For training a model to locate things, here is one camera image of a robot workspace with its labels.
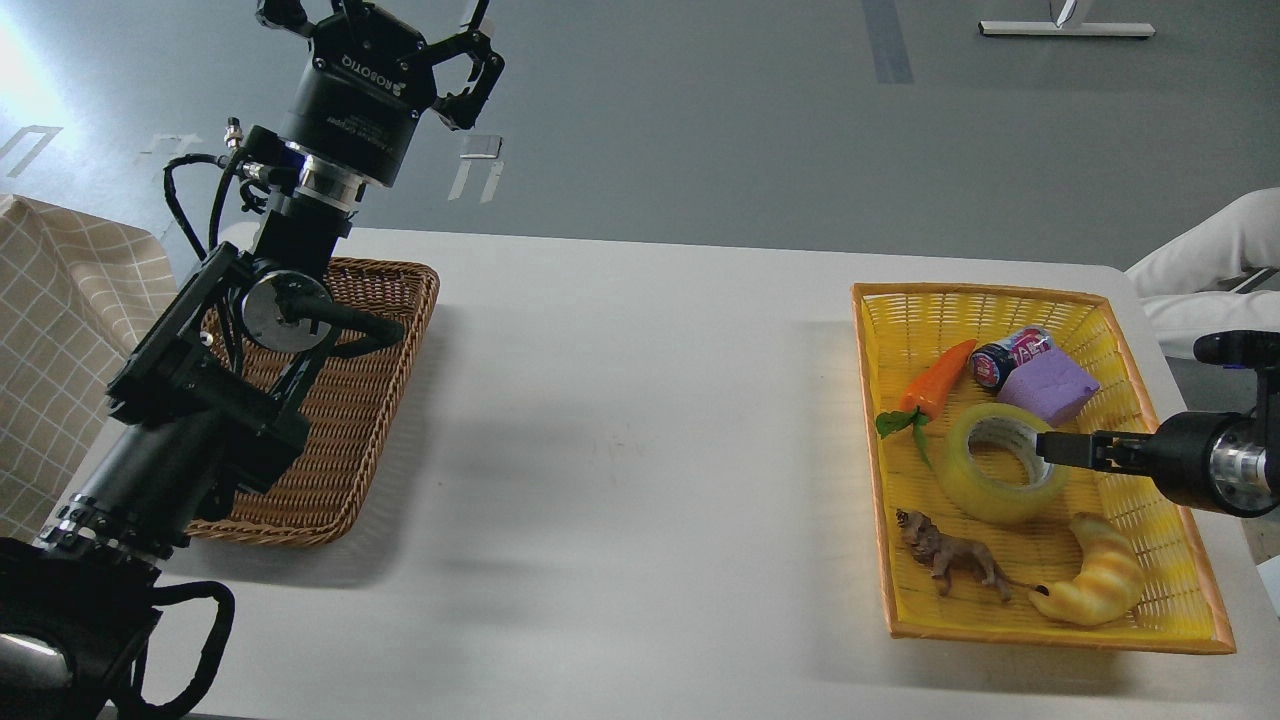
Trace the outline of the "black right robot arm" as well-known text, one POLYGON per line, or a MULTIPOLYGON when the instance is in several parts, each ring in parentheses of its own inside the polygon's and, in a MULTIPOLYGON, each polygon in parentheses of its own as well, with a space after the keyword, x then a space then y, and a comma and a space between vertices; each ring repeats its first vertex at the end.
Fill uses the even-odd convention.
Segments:
POLYGON ((1271 512, 1279 502, 1279 336, 1225 331, 1199 337, 1193 350, 1199 363, 1256 373, 1251 413, 1179 413, 1152 434, 1046 432, 1036 454, 1051 464, 1148 477, 1165 498, 1189 509, 1271 512))

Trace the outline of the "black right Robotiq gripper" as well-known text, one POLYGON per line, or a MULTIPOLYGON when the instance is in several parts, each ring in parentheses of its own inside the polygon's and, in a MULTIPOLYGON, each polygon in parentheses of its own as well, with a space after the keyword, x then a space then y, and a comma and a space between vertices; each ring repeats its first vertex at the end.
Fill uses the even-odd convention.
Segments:
POLYGON ((1039 433, 1036 452, 1053 465, 1148 477, 1165 498, 1181 506, 1244 512, 1243 493, 1212 469, 1216 448, 1244 425, 1238 413, 1179 413, 1153 433, 1039 433))

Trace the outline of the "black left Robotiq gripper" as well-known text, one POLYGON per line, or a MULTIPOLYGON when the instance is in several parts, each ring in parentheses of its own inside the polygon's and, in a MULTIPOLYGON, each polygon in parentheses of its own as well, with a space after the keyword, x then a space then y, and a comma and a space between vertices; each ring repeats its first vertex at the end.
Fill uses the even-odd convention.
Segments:
POLYGON ((425 111, 472 129, 504 69, 485 32, 425 44, 383 8, 344 8, 314 27, 301 1, 260 0, 256 22, 312 50, 279 136, 383 187, 394 184, 425 111))

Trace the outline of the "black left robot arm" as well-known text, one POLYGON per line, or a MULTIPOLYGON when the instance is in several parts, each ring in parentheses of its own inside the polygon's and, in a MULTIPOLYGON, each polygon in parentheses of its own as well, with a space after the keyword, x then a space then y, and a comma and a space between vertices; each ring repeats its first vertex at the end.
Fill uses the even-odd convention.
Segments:
POLYGON ((157 585, 159 564, 262 495, 305 451, 303 402, 332 359, 402 343, 396 320, 338 302, 325 277, 369 186, 394 183, 424 113, 471 129, 506 63, 472 1, 429 42, 370 1, 312 22, 261 1, 259 22, 311 51, 285 128, 227 122, 228 151, 188 154, 220 179, 205 237, 166 204, 198 265, 108 384, 125 430, 36 539, 3 541, 3 714, 179 719, 209 692, 236 615, 219 582, 157 585))

